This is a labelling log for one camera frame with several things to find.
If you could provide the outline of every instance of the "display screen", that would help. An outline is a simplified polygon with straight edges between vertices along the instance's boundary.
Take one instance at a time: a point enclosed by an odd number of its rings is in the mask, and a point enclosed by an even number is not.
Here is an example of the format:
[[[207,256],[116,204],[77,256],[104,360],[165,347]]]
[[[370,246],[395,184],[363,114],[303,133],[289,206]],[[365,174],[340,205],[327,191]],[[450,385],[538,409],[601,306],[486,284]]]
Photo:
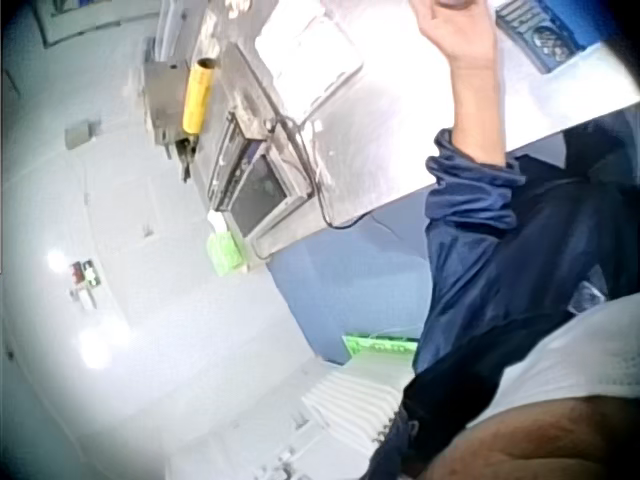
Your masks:
[[[254,161],[246,175],[230,209],[244,237],[251,234],[287,198],[264,155]]]

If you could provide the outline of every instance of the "metal countertop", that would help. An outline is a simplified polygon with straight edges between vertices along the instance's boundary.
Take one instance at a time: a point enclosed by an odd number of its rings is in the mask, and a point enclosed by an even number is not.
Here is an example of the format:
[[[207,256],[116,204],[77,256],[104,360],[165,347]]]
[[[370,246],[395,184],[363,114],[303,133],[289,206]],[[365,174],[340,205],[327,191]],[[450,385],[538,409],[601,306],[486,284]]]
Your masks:
[[[308,147],[331,179],[324,187],[334,223],[397,200],[433,183],[424,162],[436,152],[433,138],[453,123],[449,69],[424,39],[405,0],[322,0],[329,14],[355,44],[363,68],[313,113],[321,125]],[[277,0],[257,0],[237,19],[224,2],[211,8],[218,16],[221,47],[236,42],[282,107],[255,39]],[[500,34],[504,71],[507,148],[546,137],[591,118],[640,101],[640,89],[621,62],[596,45],[549,75],[540,74],[524,54]],[[215,147],[228,109],[224,92],[214,93],[196,157],[196,182],[206,185]],[[266,256],[325,225],[312,199],[274,227],[259,242]]]

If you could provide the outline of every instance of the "white cloth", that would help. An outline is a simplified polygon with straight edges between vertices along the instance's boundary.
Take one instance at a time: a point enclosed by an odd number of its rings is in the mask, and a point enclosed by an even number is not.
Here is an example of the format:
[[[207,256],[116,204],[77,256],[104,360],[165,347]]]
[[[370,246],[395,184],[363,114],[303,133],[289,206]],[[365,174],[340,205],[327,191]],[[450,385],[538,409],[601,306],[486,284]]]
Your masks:
[[[498,392],[469,426],[545,400],[640,398],[640,293],[578,315],[507,368]]]

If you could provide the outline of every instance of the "yellow cylinder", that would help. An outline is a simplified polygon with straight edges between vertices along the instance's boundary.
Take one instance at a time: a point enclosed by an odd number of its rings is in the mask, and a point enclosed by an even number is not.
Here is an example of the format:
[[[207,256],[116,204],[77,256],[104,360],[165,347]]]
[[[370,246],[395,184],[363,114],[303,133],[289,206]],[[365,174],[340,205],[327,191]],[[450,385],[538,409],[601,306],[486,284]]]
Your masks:
[[[214,68],[215,62],[212,58],[201,58],[189,73],[182,117],[182,128],[189,135],[199,135],[202,131],[207,104],[211,96]]]

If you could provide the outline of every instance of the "blue jacket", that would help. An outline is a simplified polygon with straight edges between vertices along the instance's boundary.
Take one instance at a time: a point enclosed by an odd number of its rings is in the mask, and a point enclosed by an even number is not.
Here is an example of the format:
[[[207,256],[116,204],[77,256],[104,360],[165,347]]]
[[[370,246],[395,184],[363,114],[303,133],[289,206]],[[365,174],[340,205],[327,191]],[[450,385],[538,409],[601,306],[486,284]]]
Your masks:
[[[636,189],[531,157],[482,165],[436,137],[426,216],[431,308],[415,379],[363,477],[427,464],[491,402],[502,372],[595,304],[640,290]]]

